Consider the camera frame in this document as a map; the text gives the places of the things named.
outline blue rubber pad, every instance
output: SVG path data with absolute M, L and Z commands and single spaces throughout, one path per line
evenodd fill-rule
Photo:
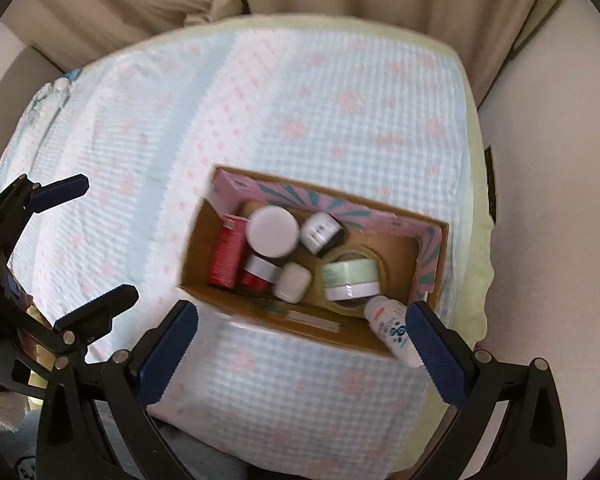
M 85 175 L 70 176 L 34 190 L 29 198 L 29 203 L 27 203 L 27 211 L 42 213 L 47 209 L 81 197 L 88 190 L 89 179 Z
M 145 409 L 162 398 L 182 356 L 198 331 L 198 310 L 187 305 L 173 319 L 138 370 L 138 404 Z
M 464 408 L 469 399 L 464 368 L 454 358 L 438 330 L 416 304 L 408 306 L 405 324 L 407 334 L 442 400 L 459 410 Z

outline small jar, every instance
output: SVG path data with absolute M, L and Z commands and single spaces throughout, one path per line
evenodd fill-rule
M 298 245 L 298 222 L 283 207 L 262 207 L 254 211 L 249 220 L 247 243 L 265 258 L 284 258 Z
M 289 262 L 282 268 L 282 274 L 276 282 L 274 295 L 287 303 L 299 303 L 311 283 L 311 271 L 295 262 Z
M 280 267 L 252 254 L 244 266 L 244 275 L 240 282 L 258 292 L 268 293 L 279 275 Z
M 300 229 L 300 242 L 318 258 L 343 243 L 344 237 L 342 225 L 324 211 L 309 216 Z

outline white cap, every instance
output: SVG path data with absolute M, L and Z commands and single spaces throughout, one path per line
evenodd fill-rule
M 311 283 L 311 271 L 294 262 L 282 268 L 282 274 L 276 283 L 274 294 L 287 303 L 296 304 L 304 298 Z
M 298 244 L 300 227 L 294 216 L 277 205 L 257 209 L 249 217 L 247 242 L 266 258 L 283 258 Z

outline bed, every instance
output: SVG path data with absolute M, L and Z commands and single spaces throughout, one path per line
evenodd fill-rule
M 215 163 L 449 222 L 438 314 L 469 345 L 484 337 L 493 224 L 458 56 L 352 18 L 253 16 L 157 36 L 45 86 L 2 155 L 0 190 L 21 173 L 91 181 L 83 199 L 33 218 L 13 254 L 49 321 L 120 283 L 139 289 L 90 358 L 130 348 L 186 297 L 179 263 Z M 193 301 L 199 333 L 153 415 L 256 466 L 309 478 L 381 479 L 423 452 L 446 409 L 423 368 Z

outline cardboard box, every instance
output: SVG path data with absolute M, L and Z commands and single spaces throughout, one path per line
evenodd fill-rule
M 317 210 L 328 211 L 346 228 L 346 244 L 365 246 L 381 258 L 388 282 L 386 296 L 404 304 L 427 296 L 432 308 L 436 306 L 446 253 L 446 223 L 314 184 L 224 166 L 216 167 L 190 235 L 180 281 L 183 290 L 229 314 L 270 328 L 343 348 L 390 354 L 365 319 L 314 306 L 310 294 L 302 304 L 291 305 L 206 282 L 224 215 L 248 215 L 262 203 L 284 206 L 299 221 Z M 317 264 L 302 246 L 280 264 L 287 260 L 310 269 Z

